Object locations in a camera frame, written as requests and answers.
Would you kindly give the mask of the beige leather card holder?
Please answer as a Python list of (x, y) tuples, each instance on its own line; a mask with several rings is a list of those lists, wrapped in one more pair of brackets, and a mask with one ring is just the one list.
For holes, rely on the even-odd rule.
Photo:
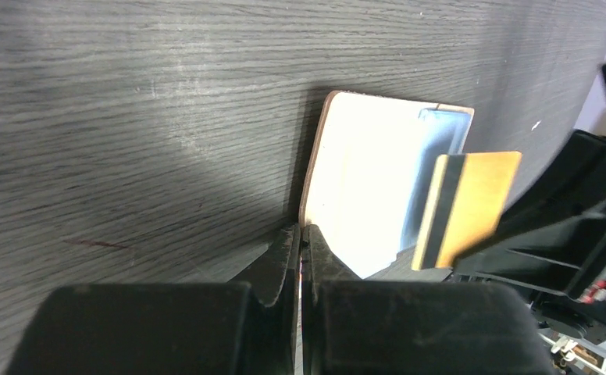
[(361, 278), (416, 243), (434, 164), (462, 151), (470, 107), (332, 91), (320, 113), (298, 222)]

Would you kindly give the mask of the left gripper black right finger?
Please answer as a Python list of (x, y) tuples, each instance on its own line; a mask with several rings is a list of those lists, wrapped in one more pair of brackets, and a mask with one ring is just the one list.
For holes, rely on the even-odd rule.
[(552, 374), (519, 294), (495, 283), (363, 280), (301, 235), (306, 374)]

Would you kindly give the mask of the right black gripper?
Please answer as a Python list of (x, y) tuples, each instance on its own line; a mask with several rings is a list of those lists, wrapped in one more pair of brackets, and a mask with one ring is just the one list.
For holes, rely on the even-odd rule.
[(606, 137), (571, 133), (453, 270), (537, 290), (528, 297), (542, 328), (606, 360)]

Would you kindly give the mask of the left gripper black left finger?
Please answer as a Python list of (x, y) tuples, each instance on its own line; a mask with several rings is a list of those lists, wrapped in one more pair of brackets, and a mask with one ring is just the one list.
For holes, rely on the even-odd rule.
[(10, 374), (291, 374), (298, 225), (224, 283), (78, 284), (54, 290)]

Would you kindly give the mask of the gold card with black stripe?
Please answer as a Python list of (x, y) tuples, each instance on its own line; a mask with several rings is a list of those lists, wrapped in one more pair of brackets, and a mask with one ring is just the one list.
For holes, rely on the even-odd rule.
[(440, 155), (422, 214), (411, 268), (443, 269), (494, 233), (522, 153)]

